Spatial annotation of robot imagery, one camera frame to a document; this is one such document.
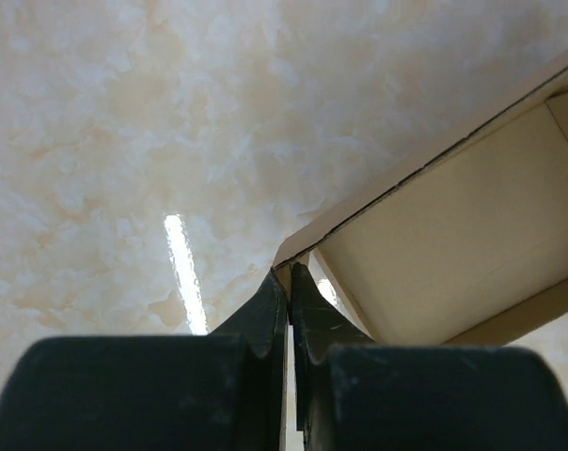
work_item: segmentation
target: cardboard box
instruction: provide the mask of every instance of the cardboard box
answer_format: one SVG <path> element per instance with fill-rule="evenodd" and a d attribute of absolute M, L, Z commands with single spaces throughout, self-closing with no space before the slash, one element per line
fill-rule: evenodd
<path fill-rule="evenodd" d="M 390 345 L 505 344 L 568 311 L 568 51 L 280 246 Z"/>

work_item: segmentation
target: marble floor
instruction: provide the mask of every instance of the marble floor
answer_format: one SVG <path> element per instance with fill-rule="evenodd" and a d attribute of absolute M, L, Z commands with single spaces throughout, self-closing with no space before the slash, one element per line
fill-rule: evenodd
<path fill-rule="evenodd" d="M 568 47 L 568 0 L 0 0 L 0 387 L 205 334 L 278 245 Z"/>

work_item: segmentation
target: cardboard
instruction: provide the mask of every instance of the cardboard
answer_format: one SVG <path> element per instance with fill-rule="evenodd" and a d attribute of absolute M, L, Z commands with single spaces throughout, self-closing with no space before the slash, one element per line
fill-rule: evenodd
<path fill-rule="evenodd" d="M 539 305 L 525 300 L 568 279 L 568 52 L 288 238 L 274 266 L 314 248 L 383 343 L 444 343 Z M 529 332 L 511 323 L 470 339 Z"/>

